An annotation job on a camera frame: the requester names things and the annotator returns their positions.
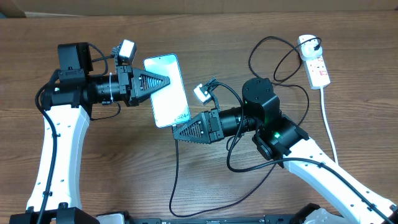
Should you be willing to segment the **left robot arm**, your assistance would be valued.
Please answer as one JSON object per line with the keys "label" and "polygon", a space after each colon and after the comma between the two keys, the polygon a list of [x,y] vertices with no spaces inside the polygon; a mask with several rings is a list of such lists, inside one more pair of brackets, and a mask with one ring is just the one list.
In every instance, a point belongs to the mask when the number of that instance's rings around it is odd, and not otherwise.
{"label": "left robot arm", "polygon": [[82,209],[80,168],[94,104],[137,106],[170,85],[170,78],[132,67],[136,45],[123,40],[111,53],[116,73],[92,75],[90,48],[79,42],[57,47],[60,66],[35,96],[44,117],[39,172],[24,213],[10,223],[98,223]]}

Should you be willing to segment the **Samsung Galaxy smartphone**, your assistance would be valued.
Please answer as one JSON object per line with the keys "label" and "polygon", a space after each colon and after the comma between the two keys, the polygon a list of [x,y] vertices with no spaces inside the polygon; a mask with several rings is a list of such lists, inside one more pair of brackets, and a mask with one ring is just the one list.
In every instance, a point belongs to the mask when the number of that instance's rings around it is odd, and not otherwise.
{"label": "Samsung Galaxy smartphone", "polygon": [[158,128],[187,122],[190,116],[182,74],[175,54],[144,59],[144,69],[170,78],[170,84],[151,94],[155,125]]}

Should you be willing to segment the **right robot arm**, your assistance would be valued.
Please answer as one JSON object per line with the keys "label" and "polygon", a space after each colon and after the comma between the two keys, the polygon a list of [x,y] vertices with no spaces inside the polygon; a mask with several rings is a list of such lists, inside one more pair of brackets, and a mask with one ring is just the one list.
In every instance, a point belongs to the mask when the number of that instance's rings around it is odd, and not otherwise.
{"label": "right robot arm", "polygon": [[238,101],[238,108],[215,107],[174,128],[174,139],[211,144],[252,131],[252,141],[266,162],[240,173],[278,164],[306,181],[349,223],[397,223],[396,204],[358,182],[281,112],[269,79],[248,80]]}

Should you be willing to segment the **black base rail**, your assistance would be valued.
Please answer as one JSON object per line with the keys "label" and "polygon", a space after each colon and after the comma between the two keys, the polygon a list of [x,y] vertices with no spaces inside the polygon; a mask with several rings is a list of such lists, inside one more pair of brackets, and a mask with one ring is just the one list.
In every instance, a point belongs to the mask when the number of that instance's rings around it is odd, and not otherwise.
{"label": "black base rail", "polygon": [[294,215],[264,215],[263,217],[239,218],[133,218],[128,212],[114,212],[97,215],[101,224],[284,224],[290,223]]}

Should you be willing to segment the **white USB charger plug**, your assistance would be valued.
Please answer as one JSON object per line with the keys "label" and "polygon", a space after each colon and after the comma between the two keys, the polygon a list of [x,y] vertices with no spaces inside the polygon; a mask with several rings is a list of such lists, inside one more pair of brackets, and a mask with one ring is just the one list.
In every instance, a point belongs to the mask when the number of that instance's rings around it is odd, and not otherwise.
{"label": "white USB charger plug", "polygon": [[300,57],[303,61],[314,60],[323,55],[321,40],[314,35],[305,34],[298,37]]}

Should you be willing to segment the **white power strip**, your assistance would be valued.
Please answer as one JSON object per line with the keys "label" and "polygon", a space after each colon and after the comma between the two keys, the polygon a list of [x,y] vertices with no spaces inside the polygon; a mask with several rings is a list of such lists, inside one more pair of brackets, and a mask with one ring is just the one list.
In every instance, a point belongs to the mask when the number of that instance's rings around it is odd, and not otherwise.
{"label": "white power strip", "polygon": [[323,55],[314,60],[302,60],[302,62],[304,64],[311,89],[319,90],[330,84],[330,77],[323,59]]}

